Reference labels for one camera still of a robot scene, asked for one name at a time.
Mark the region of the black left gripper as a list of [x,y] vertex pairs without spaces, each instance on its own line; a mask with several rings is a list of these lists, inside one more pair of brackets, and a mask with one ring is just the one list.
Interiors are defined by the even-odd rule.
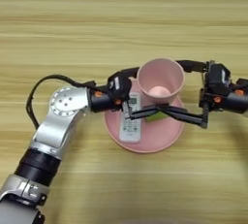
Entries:
[[[123,69],[117,71],[112,78],[126,77],[136,78],[139,67]],[[113,111],[118,112],[123,110],[123,103],[129,100],[129,93],[131,91],[131,85],[124,85],[117,89],[115,86],[112,88],[104,86],[88,86],[88,100],[89,107],[92,112],[106,112]],[[159,110],[156,105],[145,106],[138,111],[130,113],[130,118],[145,120],[160,120],[167,118],[168,116]]]

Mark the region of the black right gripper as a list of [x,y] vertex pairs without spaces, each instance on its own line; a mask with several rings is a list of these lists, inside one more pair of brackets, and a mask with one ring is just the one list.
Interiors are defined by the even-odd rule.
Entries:
[[158,110],[182,122],[207,128],[210,112],[234,112],[248,114],[248,80],[238,79],[233,83],[230,70],[213,60],[200,62],[177,60],[186,73],[202,73],[202,89],[199,106],[202,114],[190,113],[186,109],[160,105]]

